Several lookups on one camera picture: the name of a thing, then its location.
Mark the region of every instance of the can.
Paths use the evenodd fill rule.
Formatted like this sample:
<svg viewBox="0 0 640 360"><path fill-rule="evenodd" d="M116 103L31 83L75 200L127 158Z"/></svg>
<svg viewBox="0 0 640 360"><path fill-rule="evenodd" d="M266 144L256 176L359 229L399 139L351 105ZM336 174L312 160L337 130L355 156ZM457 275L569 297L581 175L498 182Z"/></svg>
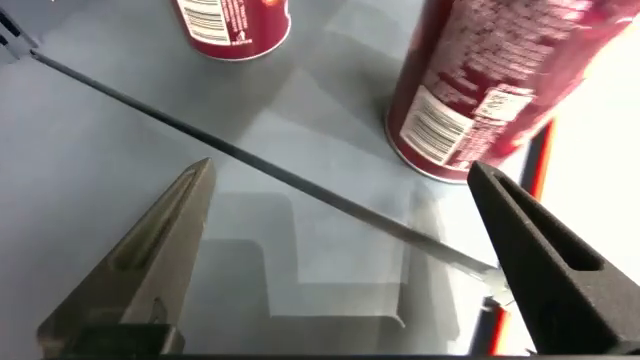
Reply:
<svg viewBox="0 0 640 360"><path fill-rule="evenodd" d="M638 0L427 0L387 114L389 141L447 182L464 182L476 160L500 165L638 12Z"/></svg>
<svg viewBox="0 0 640 360"><path fill-rule="evenodd" d="M172 0L192 46L212 58L249 60L289 34L288 0Z"/></svg>

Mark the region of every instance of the barcode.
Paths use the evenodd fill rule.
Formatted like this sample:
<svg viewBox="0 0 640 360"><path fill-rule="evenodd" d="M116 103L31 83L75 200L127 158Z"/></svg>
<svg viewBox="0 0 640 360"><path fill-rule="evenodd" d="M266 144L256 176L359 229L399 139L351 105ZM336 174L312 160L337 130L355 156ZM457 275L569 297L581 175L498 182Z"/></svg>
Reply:
<svg viewBox="0 0 640 360"><path fill-rule="evenodd" d="M487 92L487 96L473 113L489 119L512 121L532 99L529 95L515 95L494 88Z"/></svg>
<svg viewBox="0 0 640 360"><path fill-rule="evenodd" d="M448 109L420 86L400 136L427 159L443 165L472 125L473 120Z"/></svg>
<svg viewBox="0 0 640 360"><path fill-rule="evenodd" d="M182 12L191 35L214 45L230 45L220 0L182 0Z"/></svg>

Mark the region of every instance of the glass surface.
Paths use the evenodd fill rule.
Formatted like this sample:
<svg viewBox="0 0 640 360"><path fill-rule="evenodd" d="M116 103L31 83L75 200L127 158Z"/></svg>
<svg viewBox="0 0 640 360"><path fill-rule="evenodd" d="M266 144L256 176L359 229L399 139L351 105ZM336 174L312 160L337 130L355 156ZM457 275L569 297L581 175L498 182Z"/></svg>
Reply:
<svg viewBox="0 0 640 360"><path fill-rule="evenodd" d="M206 156L218 182L177 324L185 352L467 353L484 284L104 94L495 265L468 188L419 175L385 138L420 4L292 0L281 47L224 63L189 44L170 1L0 0L62 70L0 65L0 285L14 289L0 355L37 357L37 325ZM525 155L505 164L514 178Z"/></svg>

